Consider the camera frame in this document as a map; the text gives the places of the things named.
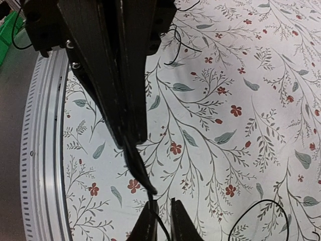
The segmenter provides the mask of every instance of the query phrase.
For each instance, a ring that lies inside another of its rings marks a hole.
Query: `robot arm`
[[[44,57],[66,48],[71,68],[99,107],[132,175],[150,193],[135,148],[147,138],[146,56],[157,52],[176,13],[173,0],[21,1],[26,31]]]

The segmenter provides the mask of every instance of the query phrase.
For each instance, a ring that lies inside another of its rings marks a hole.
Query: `green container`
[[[0,66],[2,65],[9,46],[0,40]]]
[[[0,26],[0,66],[5,59],[9,46],[12,44],[11,33],[17,17],[17,12],[12,12],[5,18],[5,23]],[[14,36],[23,26],[23,19],[18,17],[14,30]]]

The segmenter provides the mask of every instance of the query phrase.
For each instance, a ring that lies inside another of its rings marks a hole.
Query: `red flower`
[[[244,20],[243,22],[246,23],[246,24],[252,24],[252,21],[248,20],[248,19]]]
[[[289,101],[290,103],[292,103],[292,102],[294,101],[294,98],[293,98],[291,95],[289,95],[289,96],[287,97],[287,101]]]
[[[297,181],[298,181],[298,182],[303,182],[303,178],[304,178],[304,177],[303,177],[303,176],[301,176],[300,174],[299,174],[299,176],[298,176],[298,177],[299,177],[299,178],[297,179]]]
[[[128,189],[131,189],[131,193],[134,194],[136,192],[136,189],[140,188],[140,184],[138,183],[138,181],[136,179],[134,180],[130,180],[129,181],[129,185],[127,186]]]
[[[173,142],[171,144],[171,152],[173,152],[174,155],[176,155],[177,153],[180,154],[182,146],[181,145],[176,145],[175,142]]]
[[[250,142],[250,141],[248,141],[247,143],[245,143],[245,147],[246,147],[246,148],[250,147],[250,145],[251,145],[251,142]]]
[[[99,188],[96,187],[96,183],[94,182],[92,186],[88,188],[88,190],[90,191],[91,196],[97,196]]]
[[[310,150],[314,151],[315,150],[315,144],[314,142],[310,143]]]
[[[215,37],[216,37],[216,38],[219,38],[219,39],[221,39],[222,36],[223,36],[223,34],[220,34],[220,33],[216,33],[216,35],[215,35]]]
[[[235,105],[231,106],[231,113],[235,116],[238,117],[239,115],[242,115],[242,108],[241,107],[236,107]]]
[[[223,123],[221,119],[216,119],[215,122],[216,122],[217,124]]]
[[[212,57],[208,58],[208,57],[205,57],[205,63],[209,63],[211,64],[212,63]]]
[[[245,74],[246,72],[244,71],[244,68],[240,68],[240,69],[237,69],[237,71],[239,71],[240,74]]]
[[[233,187],[231,184],[225,188],[226,190],[226,195],[233,197],[234,192],[236,191],[236,187]]]
[[[217,89],[217,92],[218,92],[218,94],[226,94],[225,88],[223,88],[221,86]]]

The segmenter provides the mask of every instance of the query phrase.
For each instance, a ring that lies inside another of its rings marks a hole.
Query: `floral fabric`
[[[181,10],[192,1],[177,1]],[[227,240],[272,199],[289,240],[321,229],[321,3],[201,0],[147,58],[148,141],[159,214],[182,200],[204,240]],[[171,64],[178,52],[178,58]],[[69,72],[64,175],[74,240],[126,240],[146,200],[97,107]],[[272,203],[233,240],[285,240]],[[165,240],[159,228],[159,240]]]

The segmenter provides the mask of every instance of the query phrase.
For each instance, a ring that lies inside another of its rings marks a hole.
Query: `green leaf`
[[[309,105],[305,104],[305,111],[307,113],[307,115],[310,117],[310,111],[309,111]]]
[[[247,81],[245,78],[243,78],[244,83],[247,87],[249,87],[251,90],[257,91],[260,86],[258,84],[253,84],[250,81]]]
[[[291,216],[291,214],[289,214],[289,215],[287,216],[287,220],[288,220],[288,224],[289,224],[289,226],[290,226],[291,221],[292,221],[292,216]],[[285,223],[285,224],[283,225],[280,233],[282,233],[283,231],[286,231],[286,230],[287,230],[287,225],[286,225],[286,223]]]
[[[311,157],[308,154],[300,153],[295,150],[295,156],[302,163],[305,169],[308,169],[311,164]]]
[[[310,197],[310,196],[306,196],[303,199],[303,206],[304,207],[311,207],[311,206],[317,205],[318,203],[320,203],[320,202],[316,201],[315,198]]]
[[[263,192],[263,188],[260,183],[256,183],[256,190],[259,192],[260,198],[262,199],[264,192]]]
[[[173,85],[173,90],[174,91],[181,91],[181,92],[185,92],[185,91],[192,91],[194,89],[189,88],[187,85],[181,84],[181,83],[175,83]]]
[[[236,130],[234,132],[226,132],[226,133],[222,134],[221,136],[216,137],[214,139],[214,141],[218,145],[225,144],[231,139],[231,137],[234,135],[235,132],[236,132]]]
[[[151,105],[149,110],[157,108],[159,106],[160,101],[161,101],[161,98],[160,98],[159,95],[157,95],[156,98],[155,98],[154,103]]]
[[[303,76],[303,75],[308,74],[309,71],[307,71],[307,70],[305,70],[305,69],[302,69],[302,70],[300,70],[300,71],[297,71],[297,73],[298,73],[299,75]]]
[[[79,107],[84,107],[85,104],[87,103],[85,99],[77,99],[77,100],[74,100],[73,102],[75,102],[76,105],[78,105]]]
[[[303,29],[298,24],[294,24],[294,26],[296,26],[298,29],[300,29],[303,32]]]
[[[209,48],[210,45],[209,45],[209,42],[207,41],[207,38],[205,38],[204,36],[202,37],[204,43],[207,45],[207,47]]]
[[[296,92],[298,88],[299,88],[299,83],[298,82],[294,82],[293,83],[293,87],[292,87],[292,92]]]
[[[104,142],[104,144],[97,147],[94,154],[92,154],[93,159],[98,159],[100,157],[102,151],[104,150],[104,148],[105,148],[105,142]]]
[[[314,17],[312,17],[312,16],[309,16],[309,18],[311,18],[312,20],[318,22],[318,20],[316,20],[316,19],[315,19]]]
[[[283,12],[283,13],[285,13],[285,14],[292,14],[292,13],[290,13],[289,11],[284,10],[284,9],[280,9],[280,11]]]
[[[258,7],[259,8],[269,8],[270,4],[260,4]]]
[[[120,207],[121,207],[122,206],[122,197],[121,197],[120,193],[118,192],[117,188],[114,186],[111,186],[110,189],[111,189],[112,194],[114,194],[115,197],[117,197],[117,199],[120,203]]]
[[[286,57],[284,54],[282,54],[283,58],[286,59],[287,61],[291,62],[292,64],[294,64],[288,57]]]
[[[197,29],[207,29],[211,26],[213,26],[214,24],[201,24],[201,25],[197,25],[196,28]]]
[[[185,64],[173,62],[170,66],[171,66],[171,67],[180,67],[180,66],[182,66],[182,65],[185,65]]]
[[[194,138],[190,134],[188,134],[187,131],[183,130],[183,135],[189,144],[191,144],[193,147],[198,147],[198,145],[196,145],[195,143]]]

